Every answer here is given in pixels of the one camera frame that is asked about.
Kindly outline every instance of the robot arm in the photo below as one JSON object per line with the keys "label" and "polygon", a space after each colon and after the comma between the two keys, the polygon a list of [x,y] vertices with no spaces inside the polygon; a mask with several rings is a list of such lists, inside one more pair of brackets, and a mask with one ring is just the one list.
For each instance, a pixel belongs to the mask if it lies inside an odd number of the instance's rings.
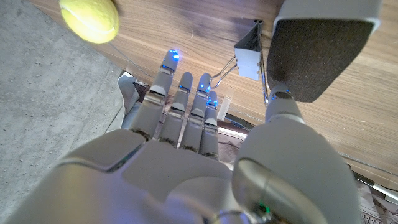
{"label": "robot arm", "polygon": [[131,130],[66,155],[6,223],[360,223],[351,172],[304,124],[283,85],[272,90],[266,124],[249,133],[233,172],[217,161],[209,74],[198,84],[180,149],[190,73],[152,139],[177,62],[169,50]]}

